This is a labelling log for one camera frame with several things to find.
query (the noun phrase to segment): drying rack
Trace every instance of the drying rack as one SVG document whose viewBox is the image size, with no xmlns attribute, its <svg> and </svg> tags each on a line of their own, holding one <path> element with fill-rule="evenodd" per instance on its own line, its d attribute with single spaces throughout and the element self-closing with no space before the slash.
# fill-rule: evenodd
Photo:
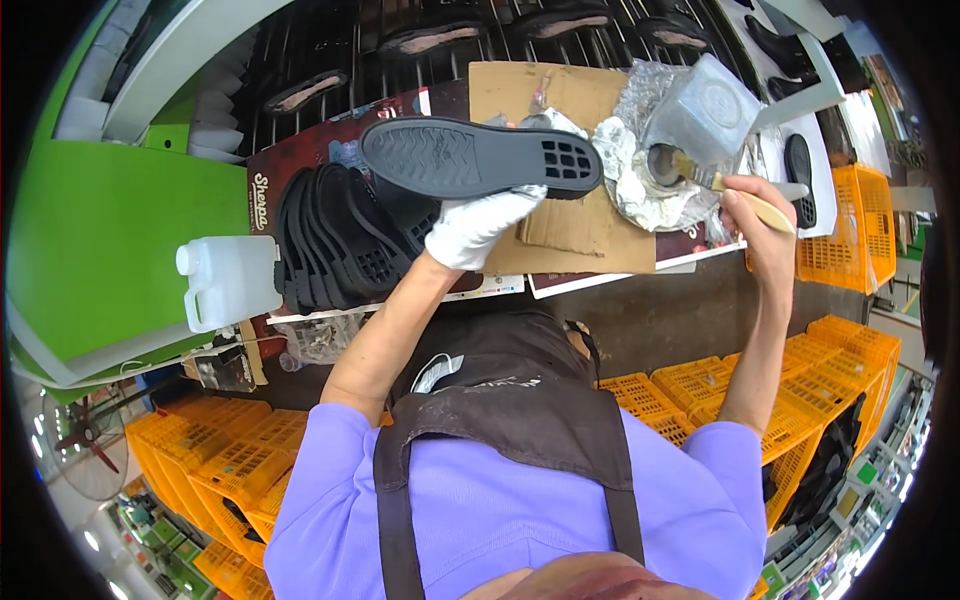
<svg viewBox="0 0 960 600">
<path fill-rule="evenodd" d="M 244 76 L 244 89 L 234 96 L 233 115 L 244 140 L 237 151 L 251 156 L 278 141 L 349 110 L 426 85 L 461 80 L 468 64 L 480 60 L 553 62 L 594 68 L 626 69 L 634 58 L 690 65 L 692 50 L 652 46 L 636 33 L 636 24 L 663 15 L 668 2 L 606 0 L 613 13 L 602 29 L 571 32 L 552 40 L 520 42 L 510 24 L 522 14 L 541 9 L 539 0 L 474 0 L 489 24 L 473 40 L 438 48 L 416 60 L 384 62 L 376 46 L 385 34 L 415 24 L 422 17 L 420 0 L 297 0 L 264 19 Z M 708 51 L 744 84 L 759 94 L 760 83 L 750 58 L 714 0 L 676 0 L 707 31 Z M 327 70 L 349 75 L 349 83 L 326 92 L 300 111 L 267 115 L 263 104 L 280 89 Z M 256 82 L 270 81 L 269 89 Z"/>
</svg>

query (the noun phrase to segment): hand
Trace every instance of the hand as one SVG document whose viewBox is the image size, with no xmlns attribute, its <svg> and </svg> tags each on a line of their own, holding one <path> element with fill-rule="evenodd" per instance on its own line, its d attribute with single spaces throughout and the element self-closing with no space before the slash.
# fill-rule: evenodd
<svg viewBox="0 0 960 600">
<path fill-rule="evenodd" d="M 423 244 L 446 267 L 476 271 L 487 261 L 500 234 L 533 212 L 545 197 L 545 186 L 524 185 L 479 200 L 446 201 Z"/>
<path fill-rule="evenodd" d="M 747 238 L 752 251 L 754 277 L 760 293 L 774 299 L 792 301 L 796 235 L 763 225 L 750 204 L 736 190 L 750 192 L 783 212 L 797 225 L 797 211 L 769 181 L 759 177 L 732 175 L 723 178 L 728 190 L 720 199 L 720 221 L 730 231 L 737 229 Z"/>
</svg>

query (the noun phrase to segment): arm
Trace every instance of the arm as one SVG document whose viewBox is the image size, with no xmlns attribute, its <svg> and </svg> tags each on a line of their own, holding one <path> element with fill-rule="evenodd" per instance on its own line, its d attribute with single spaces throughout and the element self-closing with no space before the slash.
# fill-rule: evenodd
<svg viewBox="0 0 960 600">
<path fill-rule="evenodd" d="M 320 403 L 351 406 L 376 427 L 390 387 L 410 360 L 440 300 L 462 273 L 429 252 L 422 253 L 337 360 Z"/>
<path fill-rule="evenodd" d="M 544 196 L 545 187 L 525 186 L 480 200 L 444 202 L 424 240 L 426 251 L 337 360 L 320 403 L 346 404 L 376 427 L 391 386 L 444 294 L 464 271 L 483 267 L 500 234 Z"/>
<path fill-rule="evenodd" d="M 745 425 L 763 437 L 780 386 L 783 345 L 793 307 L 793 271 L 796 237 L 774 231 L 761 223 L 743 198 L 733 190 L 756 194 L 773 204 L 796 225 L 791 203 L 768 181 L 734 176 L 724 178 L 731 191 L 724 192 L 721 217 L 728 228 L 739 228 L 754 256 L 754 276 L 759 287 L 759 307 L 754 330 L 730 380 L 717 420 Z"/>
</svg>

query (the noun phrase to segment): brown apron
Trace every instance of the brown apron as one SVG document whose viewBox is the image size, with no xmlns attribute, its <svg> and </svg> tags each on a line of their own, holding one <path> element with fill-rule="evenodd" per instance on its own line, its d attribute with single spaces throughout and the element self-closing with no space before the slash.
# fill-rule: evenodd
<svg viewBox="0 0 960 600">
<path fill-rule="evenodd" d="M 463 366 L 432 394 L 407 394 L 436 352 L 463 354 Z M 643 564 L 623 421 L 613 396 L 592 389 L 592 371 L 541 311 L 431 322 L 394 386 L 394 424 L 380 430 L 373 453 L 388 599 L 423 598 L 407 486 L 410 443 L 421 435 L 467 438 L 524 465 L 592 479 L 604 488 L 617 551 Z"/>
</svg>

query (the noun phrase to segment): white plastic jug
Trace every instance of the white plastic jug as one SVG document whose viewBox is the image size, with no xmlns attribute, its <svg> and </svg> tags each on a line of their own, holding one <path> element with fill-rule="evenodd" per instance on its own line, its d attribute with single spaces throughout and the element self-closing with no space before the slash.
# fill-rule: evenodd
<svg viewBox="0 0 960 600">
<path fill-rule="evenodd" d="M 276 242 L 270 235 L 202 237 L 177 248 L 177 271 L 187 276 L 186 322 L 194 333 L 277 310 Z"/>
</svg>

